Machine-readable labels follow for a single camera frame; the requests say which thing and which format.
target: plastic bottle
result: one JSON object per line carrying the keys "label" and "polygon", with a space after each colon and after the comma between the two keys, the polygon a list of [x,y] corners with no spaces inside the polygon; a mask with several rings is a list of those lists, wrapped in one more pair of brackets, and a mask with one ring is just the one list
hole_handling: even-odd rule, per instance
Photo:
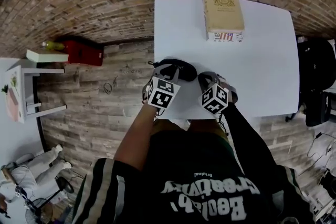
{"label": "plastic bottle", "polygon": [[53,42],[53,41],[44,41],[42,46],[47,50],[64,50],[64,45],[62,43]]}

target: person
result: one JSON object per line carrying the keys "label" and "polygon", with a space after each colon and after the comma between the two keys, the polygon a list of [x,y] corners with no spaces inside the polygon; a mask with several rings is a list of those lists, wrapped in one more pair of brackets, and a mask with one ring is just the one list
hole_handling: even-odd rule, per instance
{"label": "person", "polygon": [[229,91],[223,115],[243,171],[217,120],[185,131],[145,103],[114,159],[91,165],[72,223],[315,223],[295,171],[276,164],[236,100]]}
{"label": "person", "polygon": [[[25,190],[28,198],[38,187],[54,179],[61,170],[72,168],[72,165],[65,161],[59,161],[49,168],[48,165],[57,158],[59,152],[62,150],[63,147],[57,145],[50,151],[38,155],[27,164],[14,164],[14,166],[9,169],[15,182]],[[0,172],[0,209],[7,212],[7,202],[12,202],[15,198],[15,185],[10,180],[7,180],[4,174]]]}

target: white desk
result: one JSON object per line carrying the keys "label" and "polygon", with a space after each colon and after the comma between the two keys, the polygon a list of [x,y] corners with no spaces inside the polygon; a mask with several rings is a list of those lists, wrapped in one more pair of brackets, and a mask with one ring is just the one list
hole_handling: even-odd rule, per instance
{"label": "white desk", "polygon": [[[243,42],[207,41],[202,0],[155,0],[155,61],[177,58],[212,70],[237,89],[246,117],[290,114],[299,101],[299,61],[290,13],[240,0]],[[198,80],[182,86],[162,119],[211,119],[197,102]]]}
{"label": "white desk", "polygon": [[[36,108],[41,106],[41,103],[27,105],[26,103],[26,94],[25,94],[25,76],[39,76],[40,73],[64,73],[64,69],[46,69],[46,68],[22,68],[21,66],[17,66],[9,69],[6,72],[5,76],[5,84],[9,86],[9,88],[13,88],[13,93],[18,102],[18,121],[20,123],[25,123],[25,120],[31,118],[37,118],[40,116],[44,116],[47,114],[51,114],[57,111],[61,111],[67,108],[66,105],[59,106],[57,108],[48,109],[44,111],[40,111],[37,113],[28,113],[30,108]],[[12,77],[16,77],[16,87],[11,85]]]}

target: white shoe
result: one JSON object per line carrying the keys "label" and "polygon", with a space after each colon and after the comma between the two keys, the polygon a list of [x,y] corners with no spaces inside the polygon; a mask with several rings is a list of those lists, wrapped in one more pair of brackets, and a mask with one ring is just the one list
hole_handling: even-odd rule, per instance
{"label": "white shoe", "polygon": [[72,168],[72,164],[69,162],[65,162],[64,163],[64,169],[71,169]]}
{"label": "white shoe", "polygon": [[59,153],[59,152],[61,152],[61,151],[63,150],[63,147],[62,147],[60,144],[58,144],[58,145],[55,147],[55,149],[56,149],[57,153]]}

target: white shirt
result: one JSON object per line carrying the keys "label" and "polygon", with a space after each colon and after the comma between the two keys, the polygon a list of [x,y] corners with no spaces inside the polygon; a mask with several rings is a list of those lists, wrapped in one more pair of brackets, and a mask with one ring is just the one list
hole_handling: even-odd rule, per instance
{"label": "white shirt", "polygon": [[[33,194],[33,191],[37,188],[35,178],[33,177],[33,174],[29,168],[25,166],[19,166],[18,168],[15,168],[13,171],[11,171],[11,174],[18,185],[26,191],[29,198]],[[0,172],[0,193],[6,197],[7,201],[13,200],[15,197],[14,184],[11,181],[6,180],[2,172]]]}

